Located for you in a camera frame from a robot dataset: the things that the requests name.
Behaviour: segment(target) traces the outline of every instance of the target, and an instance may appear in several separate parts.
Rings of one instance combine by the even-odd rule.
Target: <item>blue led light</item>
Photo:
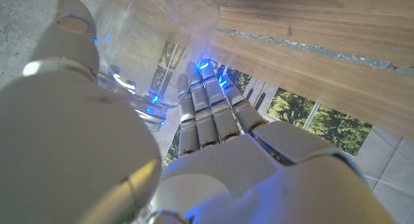
[[[153,103],[153,104],[157,104],[157,103],[159,103],[158,96],[154,96],[154,97],[151,99],[151,103]]]
[[[227,83],[227,81],[221,82],[220,87],[223,88],[223,85],[226,84],[226,83]]]
[[[205,63],[203,66],[200,67],[200,69],[203,69],[203,68],[205,68],[207,66],[208,66],[208,63]]]
[[[227,81],[226,81],[226,80],[221,81],[222,79],[223,79],[223,77],[220,77],[220,78],[219,78],[219,84],[220,84],[220,87],[221,87],[221,88],[223,88],[223,85],[227,83]]]
[[[190,219],[194,214],[195,211],[194,210],[189,210],[187,213],[184,214],[184,217],[186,219]]]

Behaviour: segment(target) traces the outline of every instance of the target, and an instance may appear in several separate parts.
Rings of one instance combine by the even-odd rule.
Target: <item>tree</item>
[[[174,134],[173,142],[169,146],[167,155],[164,159],[167,164],[179,158],[179,142],[180,142],[180,126],[177,128]]]
[[[339,111],[320,106],[309,131],[356,156],[372,126]]]
[[[267,113],[284,122],[302,127],[315,102],[279,88]]]
[[[247,84],[252,78],[250,75],[242,73],[232,68],[227,68],[226,75],[234,83],[235,87],[243,94]]]
[[[267,113],[282,121],[303,127],[314,104],[313,101],[279,88]],[[320,106],[308,131],[356,156],[371,128],[371,125],[346,114]]]

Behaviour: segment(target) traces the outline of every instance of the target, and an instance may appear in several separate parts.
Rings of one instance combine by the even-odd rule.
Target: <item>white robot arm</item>
[[[392,223],[340,150],[267,124],[207,62],[177,84],[180,158],[161,175],[145,119],[96,84],[95,32],[60,0],[26,77],[0,90],[0,223],[124,223],[150,201],[148,223]]]

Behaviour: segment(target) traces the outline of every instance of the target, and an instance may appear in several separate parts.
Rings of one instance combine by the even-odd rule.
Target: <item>glass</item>
[[[252,78],[250,75],[247,75],[245,73],[242,73],[240,71],[237,71],[235,69],[232,69],[230,67],[227,67],[221,63],[215,62],[213,60],[210,60],[210,63],[214,66],[214,70],[216,71],[218,76],[223,75],[225,72],[225,75],[231,79],[231,81],[234,83],[236,88],[243,94],[248,82]]]
[[[201,59],[219,8],[215,0],[103,0],[94,18],[98,83],[124,95],[141,116],[177,106],[178,77],[197,70],[187,65]]]
[[[370,124],[331,108],[320,106],[308,131],[356,156],[371,129]]]
[[[157,93],[158,91],[160,91],[161,85],[162,85],[162,81],[166,75],[167,70],[162,68],[161,66],[158,66],[157,70],[155,71],[154,77],[153,77],[153,81],[151,82],[151,85],[149,86],[149,88]]]
[[[267,114],[302,128],[311,113],[315,102],[282,88],[276,91]]]
[[[175,48],[175,44],[167,41],[164,46],[164,49],[162,49],[160,61],[158,63],[165,67],[168,67],[169,59],[171,58],[171,55],[173,54],[174,48]]]

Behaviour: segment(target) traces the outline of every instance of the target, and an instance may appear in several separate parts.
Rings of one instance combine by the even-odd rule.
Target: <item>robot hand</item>
[[[199,76],[190,90],[185,75],[177,84],[180,158],[162,174],[152,223],[392,223],[345,153],[290,124],[266,124],[208,62],[189,66]]]

